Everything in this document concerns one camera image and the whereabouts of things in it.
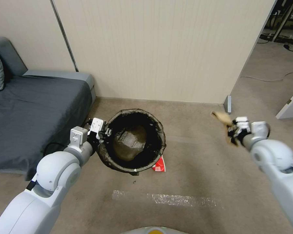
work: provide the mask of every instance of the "garbage bin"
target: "garbage bin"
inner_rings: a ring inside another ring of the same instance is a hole
[[[142,109],[119,111],[105,125],[111,131],[97,149],[108,167],[138,175],[152,167],[166,147],[163,125]]]

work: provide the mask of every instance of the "red wrapper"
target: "red wrapper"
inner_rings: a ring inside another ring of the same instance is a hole
[[[162,171],[166,172],[165,162],[163,156],[159,158],[159,160],[152,166],[154,171]]]

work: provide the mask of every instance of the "beige wall panel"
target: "beige wall panel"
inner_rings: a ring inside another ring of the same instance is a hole
[[[55,0],[98,96],[222,103],[274,0]]]
[[[0,36],[28,69],[75,71],[49,0],[0,0]]]

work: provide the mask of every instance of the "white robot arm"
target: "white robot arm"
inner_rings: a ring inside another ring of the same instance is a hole
[[[231,142],[240,143],[250,151],[254,162],[271,181],[272,192],[293,225],[293,151],[284,143],[267,139],[270,128],[266,122],[236,118],[228,126]]]
[[[68,147],[40,160],[27,188],[2,213],[0,234],[42,234],[51,231],[65,195],[99,144],[98,133],[103,125],[103,120],[94,118],[89,132],[81,127],[71,129]],[[94,139],[88,142],[87,135],[93,135]]]

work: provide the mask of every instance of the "tape on floor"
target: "tape on floor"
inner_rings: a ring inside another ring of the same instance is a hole
[[[121,190],[114,190],[112,193],[112,199],[118,201],[155,203],[188,207],[217,207],[219,203],[219,201],[209,197],[138,193]]]

